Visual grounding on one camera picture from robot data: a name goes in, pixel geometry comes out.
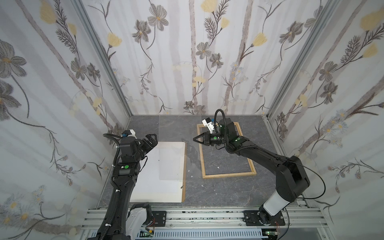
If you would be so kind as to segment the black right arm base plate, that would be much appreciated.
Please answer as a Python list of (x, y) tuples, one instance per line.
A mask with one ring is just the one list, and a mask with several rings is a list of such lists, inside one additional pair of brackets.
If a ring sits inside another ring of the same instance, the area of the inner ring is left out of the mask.
[(254, 211), (243, 211), (244, 217), (243, 222), (246, 226), (272, 226), (281, 227), (286, 226), (282, 212), (278, 212), (275, 216), (270, 216), (268, 213), (259, 213), (258, 210)]

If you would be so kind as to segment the light wooden picture frame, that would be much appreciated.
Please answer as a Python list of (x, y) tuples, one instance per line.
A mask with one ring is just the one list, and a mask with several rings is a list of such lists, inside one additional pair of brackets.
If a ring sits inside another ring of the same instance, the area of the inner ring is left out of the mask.
[[(234, 122), (236, 129), (238, 133), (243, 136), (243, 132), (241, 129), (241, 126), (238, 122)], [(203, 124), (197, 124), (197, 132), (198, 134), (201, 134), (201, 129), (205, 126)], [(229, 174), (216, 174), (216, 175), (207, 175), (206, 174), (206, 168), (205, 168), (205, 159), (204, 159), (204, 153), (203, 153), (203, 147), (199, 146), (200, 151), (200, 160), (201, 160), (201, 167), (202, 167), (202, 178), (204, 180), (207, 179), (220, 179), (220, 178), (232, 178), (232, 177), (249, 177), (249, 176), (255, 176), (257, 175), (256, 168), (254, 166), (254, 163), (251, 159), (247, 159), (250, 167), (250, 172), (241, 172), (241, 173), (229, 173)]]

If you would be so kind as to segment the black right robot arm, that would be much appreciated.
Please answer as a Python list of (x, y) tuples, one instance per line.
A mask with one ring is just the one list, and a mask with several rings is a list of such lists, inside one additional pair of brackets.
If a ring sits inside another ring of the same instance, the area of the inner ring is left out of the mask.
[(276, 190), (259, 208), (261, 217), (276, 216), (310, 186), (309, 177), (299, 158), (288, 158), (257, 146), (238, 134), (231, 119), (220, 120), (214, 126), (207, 118), (203, 120), (203, 125), (208, 131), (194, 137), (194, 142), (204, 146), (224, 145), (228, 153), (250, 159), (276, 176)]

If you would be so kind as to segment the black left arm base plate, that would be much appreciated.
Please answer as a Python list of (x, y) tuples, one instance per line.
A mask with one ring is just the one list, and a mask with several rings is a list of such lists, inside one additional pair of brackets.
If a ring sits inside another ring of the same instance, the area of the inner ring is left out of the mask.
[(153, 211), (152, 214), (154, 217), (153, 226), (155, 228), (166, 226), (166, 220), (167, 220), (167, 212), (166, 211)]

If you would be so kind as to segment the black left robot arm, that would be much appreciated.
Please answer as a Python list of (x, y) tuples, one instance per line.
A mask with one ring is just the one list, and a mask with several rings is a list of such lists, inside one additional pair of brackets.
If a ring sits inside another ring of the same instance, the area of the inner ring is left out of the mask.
[(144, 167), (142, 160), (158, 144), (156, 134), (148, 134), (144, 139), (136, 138), (133, 130), (123, 131), (121, 136), (103, 134), (116, 143), (117, 152), (113, 160), (110, 183), (112, 198), (104, 220), (91, 240), (134, 240), (142, 227), (154, 227), (155, 218), (148, 202), (129, 207), (131, 195), (138, 176)]

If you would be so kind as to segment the clear acrylic sheet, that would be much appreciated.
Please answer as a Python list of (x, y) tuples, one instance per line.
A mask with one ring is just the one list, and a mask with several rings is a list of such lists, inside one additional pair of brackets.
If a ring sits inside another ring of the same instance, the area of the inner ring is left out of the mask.
[(204, 116), (160, 116), (160, 180), (179, 181), (183, 177), (185, 143), (187, 144), (187, 180), (202, 177), (199, 144), (193, 141), (198, 135), (197, 124)]

